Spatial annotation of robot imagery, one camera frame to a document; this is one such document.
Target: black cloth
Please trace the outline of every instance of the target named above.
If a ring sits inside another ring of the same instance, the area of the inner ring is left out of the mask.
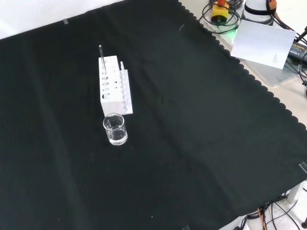
[[[0,41],[0,229],[217,230],[305,179],[305,126],[177,0],[68,22]],[[129,70],[120,147],[99,44]]]

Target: white paper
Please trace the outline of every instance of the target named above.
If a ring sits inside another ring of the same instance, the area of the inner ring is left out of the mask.
[[[282,69],[295,32],[242,20],[231,56]]]

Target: orange cable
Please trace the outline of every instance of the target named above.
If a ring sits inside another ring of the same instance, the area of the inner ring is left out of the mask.
[[[262,225],[263,225],[263,227],[264,227],[264,230],[267,230],[267,227],[265,226],[265,224],[264,224],[264,222],[263,222],[263,219],[262,219],[262,216],[261,216],[261,214],[260,214],[259,208],[257,208],[257,210],[258,210],[258,214],[259,214],[259,217],[260,217],[260,219],[261,219]]]

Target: electronic device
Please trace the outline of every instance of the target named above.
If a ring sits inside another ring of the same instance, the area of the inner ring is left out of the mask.
[[[300,62],[306,52],[307,52],[307,46],[297,42],[293,42],[288,58]],[[304,57],[302,63],[307,65],[307,56]]]
[[[218,0],[217,4],[212,6],[211,22],[225,24],[227,22],[229,4],[226,0]]]

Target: wire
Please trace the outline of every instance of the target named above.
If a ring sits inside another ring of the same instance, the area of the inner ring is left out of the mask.
[[[288,212],[286,212],[282,207],[279,206],[279,204],[275,203],[282,211],[284,211],[285,214],[288,215],[288,217],[294,222],[294,224],[297,226],[298,230],[300,230],[299,226],[297,225],[297,223],[295,222],[295,220],[288,214]]]
[[[285,214],[283,214],[283,215],[281,215],[281,216],[279,216],[279,217],[273,218],[272,220],[270,220],[270,221],[267,223],[267,225],[268,225],[269,223],[273,222],[274,220],[277,220],[278,218],[283,217],[284,215],[287,215],[288,212],[290,212],[291,209],[294,208],[294,206],[297,204],[297,202],[298,202],[298,200],[294,203],[294,205],[293,205],[287,212],[285,212]]]
[[[263,222],[264,222],[265,227],[267,227],[267,223],[266,223],[266,221],[265,221],[265,211],[264,211],[264,206],[262,206],[262,218],[263,218]]]
[[[274,222],[274,218],[273,218],[273,203],[271,204],[271,216],[272,216],[272,223],[273,223],[273,225],[274,225],[274,228],[275,228],[275,230],[277,230],[277,228],[276,228],[276,225],[275,225],[275,222]]]
[[[307,26],[304,29],[304,32],[295,40],[296,42],[299,42],[307,35]]]
[[[286,63],[294,70],[295,73],[299,74],[299,71],[288,60],[286,60]]]
[[[269,202],[269,203],[266,203],[265,205],[262,206],[262,208],[264,208],[264,210],[262,210],[262,213],[265,212],[265,211],[270,207],[270,205],[271,205],[272,203],[281,201],[281,200],[283,200],[283,199],[286,199],[286,198],[288,198],[288,196],[289,196],[289,195],[282,195],[282,196],[277,197],[274,201],[271,201],[271,202]],[[248,218],[248,219],[258,219],[258,218],[259,218],[259,214],[258,214],[257,211],[255,211],[254,213],[248,214],[248,215],[247,215],[247,218]]]
[[[263,228],[264,228],[264,230],[267,230],[267,227],[265,226],[265,224],[264,224],[264,222],[263,222],[263,220],[262,220],[262,217],[261,217],[259,208],[258,208],[257,210],[258,210],[258,214],[259,214],[259,216],[260,216],[260,220],[261,220],[261,222],[262,222]]]
[[[298,65],[298,71],[299,71],[299,76],[300,76],[300,78],[301,78],[301,80],[303,81],[303,85],[305,85],[306,87],[307,87],[307,80],[304,80],[303,79],[303,77],[304,77],[304,75],[301,73],[302,72],[302,64],[303,64],[303,60],[304,60],[304,58],[306,57],[306,55],[307,55],[307,52],[303,55],[303,57],[301,58],[301,61],[299,62],[299,65]]]
[[[209,3],[202,9],[202,15],[199,18],[199,21],[201,21],[201,19],[203,18],[208,24],[211,25],[215,25],[215,26],[234,26],[234,28],[231,28],[229,30],[225,30],[225,31],[220,31],[220,32],[216,32],[216,31],[210,31],[213,34],[226,34],[228,32],[234,31],[239,27],[239,21],[241,22],[241,17],[240,15],[236,12],[237,8],[240,7],[243,4],[243,0],[230,0],[230,1],[226,1],[229,5],[229,7],[226,6],[222,6],[219,4],[216,4],[215,2],[217,2],[217,0],[210,0]],[[209,20],[206,19],[205,15],[206,13],[211,10],[213,8],[213,6],[219,6],[222,8],[225,8],[228,10],[228,13],[231,15],[230,19],[228,19],[225,23],[212,23]],[[235,18],[235,22],[229,24],[229,22]]]

